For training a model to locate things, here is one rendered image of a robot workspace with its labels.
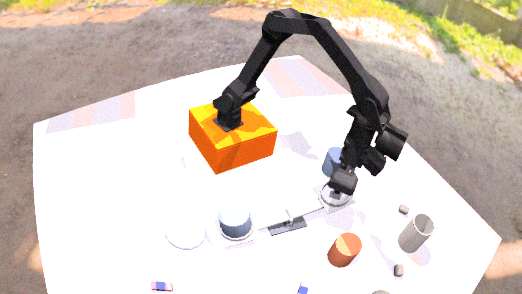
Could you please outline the grey cylindrical cup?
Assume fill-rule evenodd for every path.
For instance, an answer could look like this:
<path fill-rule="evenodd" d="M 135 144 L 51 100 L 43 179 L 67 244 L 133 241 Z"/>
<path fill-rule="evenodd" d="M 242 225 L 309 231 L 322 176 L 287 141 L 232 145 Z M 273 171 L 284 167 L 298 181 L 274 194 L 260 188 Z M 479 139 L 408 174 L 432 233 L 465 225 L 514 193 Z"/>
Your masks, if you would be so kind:
<path fill-rule="evenodd" d="M 384 288 L 374 289 L 368 294 L 392 294 L 389 290 L 386 290 Z"/>
<path fill-rule="evenodd" d="M 414 253 L 435 231 L 432 218 L 426 213 L 417 213 L 398 237 L 398 245 L 406 253 Z"/>

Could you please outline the orange cylinder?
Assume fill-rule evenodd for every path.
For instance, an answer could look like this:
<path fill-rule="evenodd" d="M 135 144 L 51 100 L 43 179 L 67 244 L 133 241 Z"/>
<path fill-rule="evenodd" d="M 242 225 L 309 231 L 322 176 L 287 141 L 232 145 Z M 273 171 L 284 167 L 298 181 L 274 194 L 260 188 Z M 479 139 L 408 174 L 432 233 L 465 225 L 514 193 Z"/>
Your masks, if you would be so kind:
<path fill-rule="evenodd" d="M 332 266 L 342 268 L 348 266 L 362 249 L 360 238 L 350 232 L 337 237 L 330 247 L 327 257 Z"/>

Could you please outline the pink eraser with blue sleeve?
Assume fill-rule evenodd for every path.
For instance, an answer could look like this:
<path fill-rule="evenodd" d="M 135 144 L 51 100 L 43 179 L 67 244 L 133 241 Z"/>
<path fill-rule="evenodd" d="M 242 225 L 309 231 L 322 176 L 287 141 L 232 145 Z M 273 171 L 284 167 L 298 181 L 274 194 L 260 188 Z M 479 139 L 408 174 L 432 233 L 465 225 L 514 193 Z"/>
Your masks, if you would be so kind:
<path fill-rule="evenodd" d="M 170 282 L 151 281 L 151 289 L 156 291 L 173 292 L 173 284 Z"/>

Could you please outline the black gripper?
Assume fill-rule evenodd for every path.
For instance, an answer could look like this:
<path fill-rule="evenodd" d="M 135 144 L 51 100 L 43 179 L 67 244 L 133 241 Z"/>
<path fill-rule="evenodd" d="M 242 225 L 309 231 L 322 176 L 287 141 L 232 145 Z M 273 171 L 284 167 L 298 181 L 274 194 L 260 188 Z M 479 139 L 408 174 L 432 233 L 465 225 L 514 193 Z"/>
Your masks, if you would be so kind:
<path fill-rule="evenodd" d="M 330 189 L 335 189 L 334 193 L 345 193 L 349 196 L 353 196 L 355 188 L 358 182 L 358 176 L 355 174 L 355 168 L 359 158 L 362 154 L 367 155 L 369 151 L 368 146 L 362 146 L 354 142 L 349 137 L 349 132 L 343 142 L 342 147 L 340 168 L 333 169 L 332 176 L 329 180 L 328 186 Z M 368 150 L 367 150 L 368 149 Z M 362 167 L 363 164 L 361 164 Z M 358 167 L 361 169 L 361 167 Z"/>

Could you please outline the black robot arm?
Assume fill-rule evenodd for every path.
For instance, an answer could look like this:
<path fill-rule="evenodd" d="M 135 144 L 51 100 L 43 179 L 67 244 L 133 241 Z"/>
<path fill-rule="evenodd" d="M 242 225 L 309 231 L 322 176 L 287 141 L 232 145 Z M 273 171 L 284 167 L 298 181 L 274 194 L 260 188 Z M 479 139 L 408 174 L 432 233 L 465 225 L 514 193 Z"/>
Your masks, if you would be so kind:
<path fill-rule="evenodd" d="M 376 177 L 384 169 L 387 157 L 397 162 L 409 134 L 389 123 L 388 92 L 364 69 L 326 18 L 298 12 L 293 8 L 268 13 L 262 25 L 262 37 L 240 74 L 223 89 L 221 96 L 212 101 L 217 109 L 217 118 L 212 119 L 212 122 L 224 132 L 244 124 L 240 107 L 256 98 L 260 91 L 256 81 L 280 44 L 293 34 L 313 36 L 345 76 L 356 104 L 346 111 L 354 117 L 349 130 L 350 139 L 359 145 L 368 146 L 374 134 L 378 133 L 375 147 L 370 145 L 368 154 L 362 154 L 356 166 L 361 167 L 363 164 L 372 177 Z"/>

